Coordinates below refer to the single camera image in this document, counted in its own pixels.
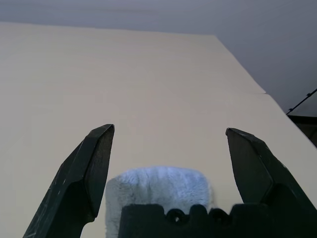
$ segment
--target beige tabletop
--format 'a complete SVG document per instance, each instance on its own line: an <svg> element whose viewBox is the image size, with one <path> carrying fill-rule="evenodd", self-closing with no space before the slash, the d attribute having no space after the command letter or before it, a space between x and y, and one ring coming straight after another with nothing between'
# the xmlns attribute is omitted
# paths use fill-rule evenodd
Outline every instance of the beige tabletop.
<svg viewBox="0 0 317 238"><path fill-rule="evenodd" d="M0 23L0 237L22 237L84 136L115 125L108 179L193 168L241 202L225 130L264 140L317 205L317 151L215 36ZM83 238L105 236L105 201Z"/></svg>

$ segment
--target gray wall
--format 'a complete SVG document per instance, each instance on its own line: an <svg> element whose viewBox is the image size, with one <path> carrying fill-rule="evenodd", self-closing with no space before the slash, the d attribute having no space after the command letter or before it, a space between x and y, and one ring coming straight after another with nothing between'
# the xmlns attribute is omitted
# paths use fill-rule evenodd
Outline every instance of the gray wall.
<svg viewBox="0 0 317 238"><path fill-rule="evenodd" d="M0 1L0 21L215 34L285 112L317 88L316 13L316 0Z"/></svg>

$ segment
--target dark object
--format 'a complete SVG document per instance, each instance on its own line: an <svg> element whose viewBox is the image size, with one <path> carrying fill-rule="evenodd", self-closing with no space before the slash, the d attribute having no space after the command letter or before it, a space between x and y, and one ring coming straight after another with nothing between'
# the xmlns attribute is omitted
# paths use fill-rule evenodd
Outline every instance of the dark object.
<svg viewBox="0 0 317 238"><path fill-rule="evenodd" d="M24 238L79 238L98 214L105 187L113 125L90 132L57 172ZM244 204L230 214L201 205L186 215L159 205L122 209L119 238L310 238L317 211L267 145L228 128L234 177Z"/></svg>
<svg viewBox="0 0 317 238"><path fill-rule="evenodd" d="M201 205L189 215L164 215L159 205L122 209L119 238L307 238L317 237L317 211L291 173L267 145L246 132L229 128L234 177L244 204L229 215L209 214Z"/></svg>
<svg viewBox="0 0 317 238"><path fill-rule="evenodd" d="M300 103L298 103L295 107L290 108L290 109L288 110L287 115L290 114L292 111L294 111L295 108L297 108L299 105L301 105L304 101L306 101L309 97L311 97L315 92L317 92L317 89L315 89L315 90L314 90L313 92L311 92L311 93L308 93L308 94L306 95L306 98L304 98L304 99L303 99Z"/></svg>
<svg viewBox="0 0 317 238"><path fill-rule="evenodd" d="M24 238L79 238L98 215L114 126L92 130L60 166Z"/></svg>
<svg viewBox="0 0 317 238"><path fill-rule="evenodd" d="M288 116L291 121L307 136L317 147L317 117Z"/></svg>

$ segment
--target white fluffy object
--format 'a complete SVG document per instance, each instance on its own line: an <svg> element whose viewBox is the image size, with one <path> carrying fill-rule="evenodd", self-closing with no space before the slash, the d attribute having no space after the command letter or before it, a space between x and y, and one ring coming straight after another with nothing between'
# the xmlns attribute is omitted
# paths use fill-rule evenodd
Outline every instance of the white fluffy object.
<svg viewBox="0 0 317 238"><path fill-rule="evenodd" d="M199 171L176 167L150 167L129 170L106 184L106 238L117 238L121 210L130 204L159 204L167 213L201 204L214 207L212 190Z"/></svg>

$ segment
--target white towel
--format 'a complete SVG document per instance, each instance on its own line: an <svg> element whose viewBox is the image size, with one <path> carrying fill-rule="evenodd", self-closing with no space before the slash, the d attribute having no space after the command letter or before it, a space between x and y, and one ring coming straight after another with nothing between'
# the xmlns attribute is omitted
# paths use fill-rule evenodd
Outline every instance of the white towel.
<svg viewBox="0 0 317 238"><path fill-rule="evenodd" d="M173 208L189 213L201 204L214 207L212 190L199 171L176 167L150 167L129 170L106 184L106 238L117 238L121 210L130 204L159 204L165 214Z"/></svg>

